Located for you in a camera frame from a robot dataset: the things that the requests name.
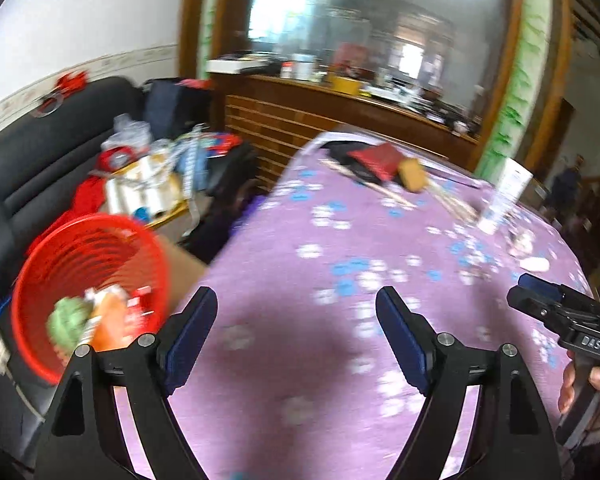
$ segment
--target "mirror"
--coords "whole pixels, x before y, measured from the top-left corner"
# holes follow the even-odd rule
[[[389,73],[480,114],[508,9],[508,0],[253,0],[249,37],[253,50]]]

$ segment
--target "sofa backrest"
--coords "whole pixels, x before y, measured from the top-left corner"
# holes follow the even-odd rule
[[[30,243],[70,208],[114,117],[123,113],[141,119],[142,92],[109,77],[51,115],[26,115],[0,132],[0,294],[17,277]]]

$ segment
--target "blue gripper pad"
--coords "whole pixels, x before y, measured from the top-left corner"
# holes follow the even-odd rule
[[[422,316],[409,311],[392,286],[383,287],[376,295],[376,316],[407,382],[426,396],[435,349],[430,338],[435,332]]]
[[[526,290],[533,291],[547,300],[554,301],[555,303],[560,303],[562,301],[562,292],[557,285],[536,278],[531,274],[523,274],[520,276],[518,285],[522,288],[526,288]]]
[[[167,326],[165,323],[158,333],[162,337],[163,330],[166,332],[165,339],[160,339],[160,346],[173,341],[170,348],[164,349],[163,355],[160,355],[158,348],[158,363],[164,371],[162,386],[167,396],[184,386],[189,379],[217,314],[218,298],[215,292],[208,286],[201,286],[184,311],[169,318],[167,323],[173,321],[173,324]]]

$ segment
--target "yellow sponge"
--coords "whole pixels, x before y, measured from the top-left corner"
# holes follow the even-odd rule
[[[412,193],[420,193],[427,185],[427,173],[417,158],[405,158],[398,166],[398,174],[404,187]]]

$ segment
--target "human hand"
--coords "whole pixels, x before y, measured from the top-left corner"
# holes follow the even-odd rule
[[[571,350],[567,352],[567,355],[571,359],[575,357],[575,354]],[[569,411],[575,400],[575,390],[573,389],[575,380],[576,370],[573,361],[571,361],[564,369],[564,374],[562,376],[562,388],[560,389],[560,398],[558,400],[558,409],[562,415]],[[595,389],[600,391],[600,367],[596,366],[591,369],[589,383]],[[596,430],[597,428],[600,428],[600,416],[598,417],[598,420],[594,422],[594,426],[589,429]]]

